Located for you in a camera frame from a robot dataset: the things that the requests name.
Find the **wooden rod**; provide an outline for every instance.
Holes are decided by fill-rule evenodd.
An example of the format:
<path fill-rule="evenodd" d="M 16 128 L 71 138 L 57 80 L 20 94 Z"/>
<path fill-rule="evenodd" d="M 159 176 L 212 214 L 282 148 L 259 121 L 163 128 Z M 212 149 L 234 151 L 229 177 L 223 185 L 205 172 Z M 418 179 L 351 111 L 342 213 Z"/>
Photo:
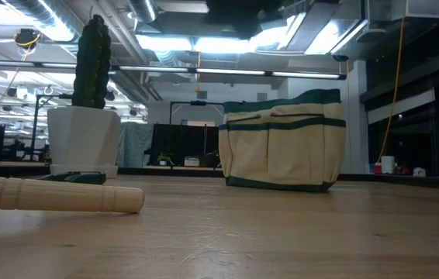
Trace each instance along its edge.
<path fill-rule="evenodd" d="M 0 209 L 139 212 L 137 188 L 0 177 Z"/>

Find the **wooden table surface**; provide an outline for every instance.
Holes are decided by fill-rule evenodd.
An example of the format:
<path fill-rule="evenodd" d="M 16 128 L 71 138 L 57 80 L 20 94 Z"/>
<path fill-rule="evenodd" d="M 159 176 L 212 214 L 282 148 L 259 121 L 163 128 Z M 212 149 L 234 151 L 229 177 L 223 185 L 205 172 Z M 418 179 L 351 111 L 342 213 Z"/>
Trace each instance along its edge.
<path fill-rule="evenodd" d="M 0 211 L 0 278 L 439 278 L 439 190 L 122 176 L 139 215 Z"/>

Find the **green cactus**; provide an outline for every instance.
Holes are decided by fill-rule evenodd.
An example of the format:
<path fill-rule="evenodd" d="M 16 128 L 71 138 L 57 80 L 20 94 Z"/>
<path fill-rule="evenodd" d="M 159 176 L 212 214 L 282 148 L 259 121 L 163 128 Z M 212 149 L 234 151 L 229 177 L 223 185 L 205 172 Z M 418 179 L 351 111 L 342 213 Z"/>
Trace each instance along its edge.
<path fill-rule="evenodd" d="M 76 78 L 71 104 L 103 109 L 109 81 L 111 37 L 100 15 L 84 27 L 78 41 Z"/>

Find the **white planter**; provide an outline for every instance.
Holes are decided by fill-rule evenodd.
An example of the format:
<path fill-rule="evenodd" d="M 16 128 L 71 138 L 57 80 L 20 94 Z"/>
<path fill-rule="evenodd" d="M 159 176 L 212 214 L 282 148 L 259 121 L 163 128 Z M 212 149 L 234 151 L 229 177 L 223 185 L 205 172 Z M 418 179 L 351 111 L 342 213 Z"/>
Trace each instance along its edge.
<path fill-rule="evenodd" d="M 53 108 L 47 111 L 50 172 L 100 171 L 107 178 L 118 172 L 120 117 L 96 108 Z"/>

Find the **beige canvas bag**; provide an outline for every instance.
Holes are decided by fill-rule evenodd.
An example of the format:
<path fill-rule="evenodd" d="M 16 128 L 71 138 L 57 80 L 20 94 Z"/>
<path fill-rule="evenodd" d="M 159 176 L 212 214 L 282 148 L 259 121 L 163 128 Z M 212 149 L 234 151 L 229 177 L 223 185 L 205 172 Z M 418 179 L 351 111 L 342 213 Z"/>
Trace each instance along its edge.
<path fill-rule="evenodd" d="M 336 181 L 345 145 L 340 90 L 224 107 L 219 158 L 227 185 L 326 191 Z"/>

